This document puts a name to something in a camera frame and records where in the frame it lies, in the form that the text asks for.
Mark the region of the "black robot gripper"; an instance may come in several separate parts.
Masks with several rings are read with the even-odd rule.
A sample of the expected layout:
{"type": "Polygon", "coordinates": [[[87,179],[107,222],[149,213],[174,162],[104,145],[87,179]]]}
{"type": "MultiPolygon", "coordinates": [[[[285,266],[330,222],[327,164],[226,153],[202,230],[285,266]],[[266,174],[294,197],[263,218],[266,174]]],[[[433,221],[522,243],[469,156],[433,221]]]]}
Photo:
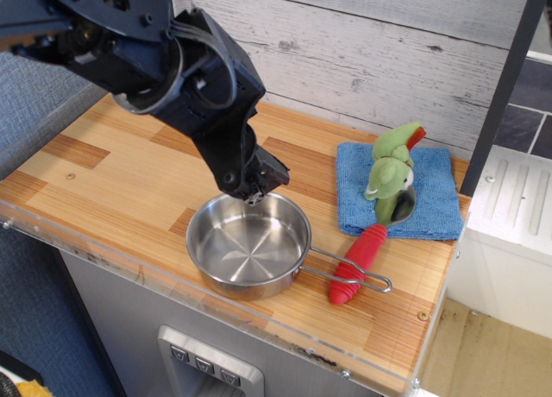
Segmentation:
{"type": "Polygon", "coordinates": [[[287,186],[287,166],[257,145],[247,125],[265,93],[245,50],[204,10],[170,23],[172,62],[164,85],[114,97],[125,110],[151,115],[192,139],[222,192],[250,206],[287,186]]]}

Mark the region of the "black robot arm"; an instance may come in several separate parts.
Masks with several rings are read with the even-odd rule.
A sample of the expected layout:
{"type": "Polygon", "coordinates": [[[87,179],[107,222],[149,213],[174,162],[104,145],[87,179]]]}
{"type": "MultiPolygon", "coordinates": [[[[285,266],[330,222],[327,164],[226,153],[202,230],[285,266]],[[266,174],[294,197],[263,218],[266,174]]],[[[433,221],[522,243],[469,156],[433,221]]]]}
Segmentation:
{"type": "Polygon", "coordinates": [[[225,194],[254,205],[289,182],[249,119],[265,94],[253,62],[204,10],[173,0],[1,0],[1,48],[62,66],[125,110],[192,139],[225,194]]]}

